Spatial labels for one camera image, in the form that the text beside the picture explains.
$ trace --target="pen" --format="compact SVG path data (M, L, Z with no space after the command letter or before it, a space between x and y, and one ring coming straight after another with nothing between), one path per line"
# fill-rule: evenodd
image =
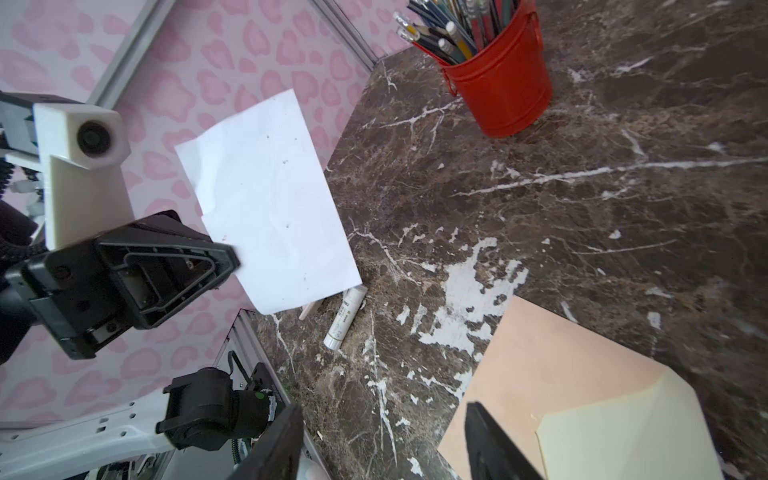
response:
M448 24L445 26L445 30L448 32L449 37L453 38L453 43L456 44L456 47L464 55L464 57L467 60L472 58L473 57L472 52L469 51L469 47L467 46L466 42L464 41L462 36L458 33L458 28L456 27L456 24L453 22L448 22Z
M459 10L458 6L456 5L456 0L448 0L447 3L448 3L448 10L450 10L454 18L458 20L458 17L462 13L462 11Z
M495 36L498 37L504 27L502 26L502 20L498 17L498 8L496 8L496 0L491 0L491 22L493 23L493 31Z
M512 20L512 0L502 0L502 25L506 27Z
M469 23L472 25L472 37L475 39L475 45L478 51L485 47L485 39L482 36L481 20L477 11L475 0L467 1L467 13L469 14Z
M458 48L454 47L444 38L440 38L438 41L438 46L440 47L440 50L443 50L446 55L451 57L457 64L462 63L466 58L462 53L458 50Z
M459 23L458 26L462 27L465 31L471 31L472 26L469 24L467 5L464 3L464 0L456 0L456 5L458 5L459 13L461 14L459 17L456 17Z
M427 38L422 37L418 31L416 31L416 35L414 35L410 31L405 30L403 27L398 27L397 35L399 35L403 40L413 43L416 47L419 47L422 51L436 60L440 60L443 63L447 63L449 65L456 63L453 58L449 57L445 54L445 52L440 50L440 47L436 41L430 41Z
M445 24L451 21L447 14L431 1L415 0L415 2L417 5L420 5L422 8L424 8L427 12L431 13L433 17L439 20L440 23L437 26L445 27Z
M495 38L493 31L493 21L491 20L491 2L490 0L478 0L480 8L480 18L482 18L482 29L485 33L485 44L490 44Z
M416 35L416 27L413 25L413 23L409 22L406 17L402 16L402 13L395 10L395 12L392 13L392 18L405 30L410 31L411 35Z
M427 10L422 8L420 5L414 2L409 2L406 8L411 12L417 14L422 19L422 22L424 22L424 25L427 25L427 26L440 25L440 22L438 22L437 18L435 18L431 13L429 13Z
M419 31L419 34L421 34L422 37L424 35L427 35L428 37L429 36L436 37L436 41L439 40L440 38L444 38L445 40L447 40L447 41L449 41L451 43L454 43L453 42L453 38L451 38L448 35L448 32L444 28L440 28L440 27L425 27L423 25L414 25L414 27L416 28L416 30Z

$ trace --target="white sheet of paper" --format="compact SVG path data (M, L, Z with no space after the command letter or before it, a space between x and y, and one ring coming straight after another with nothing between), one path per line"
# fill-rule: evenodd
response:
M360 274L293 90L176 146L214 242L266 315L359 285Z

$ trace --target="camera lens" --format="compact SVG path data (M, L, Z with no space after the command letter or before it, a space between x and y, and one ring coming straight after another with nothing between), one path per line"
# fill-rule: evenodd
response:
M78 130L78 146L89 157L102 155L109 150L111 139L103 125L87 121Z

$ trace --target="black cable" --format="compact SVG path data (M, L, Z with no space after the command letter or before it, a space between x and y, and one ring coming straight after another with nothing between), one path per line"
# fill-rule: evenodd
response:
M241 462L240 449L238 448L239 445L237 444L238 441L237 439L232 439L231 442L232 442L232 459L234 460L235 465L238 465Z
M14 165L2 159L0 161L0 197L5 194L5 190L11 183L11 177L13 177Z
M230 350L230 352L227 354L227 361L230 364L230 375L232 375L235 371L235 368L232 365L232 362L234 361L237 364L237 369L240 370L240 373L243 375L245 381L250 381L250 375L248 375L248 373L245 371L245 367L243 367L243 364L240 363L240 359L237 358L237 354L234 350Z
M0 149L8 149L8 142L5 139L5 133L0 133ZM11 183L11 177L13 177L13 170L15 165L5 161L4 158L0 159L0 197L5 194L5 190ZM37 172L34 170L24 169L27 174L27 178L30 178L30 172L34 174L34 180L37 180ZM38 195L42 198L42 190L38 191ZM22 260L26 260L35 255L48 251L45 248L45 242L36 243L34 245L15 245L5 239L3 232L0 231L0 262L17 263Z

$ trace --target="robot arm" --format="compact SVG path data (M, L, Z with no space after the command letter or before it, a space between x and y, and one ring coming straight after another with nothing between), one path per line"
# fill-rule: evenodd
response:
M207 367L111 410L4 434L0 478L61 480L125 458L259 437L271 420L269 397L232 387L229 374Z
M240 265L232 247L172 210L134 221L121 171L131 149L117 112L0 92L0 121L7 162L42 176L47 247L9 247L31 222L0 209L0 363L34 323L70 358L94 358L132 326L159 326Z

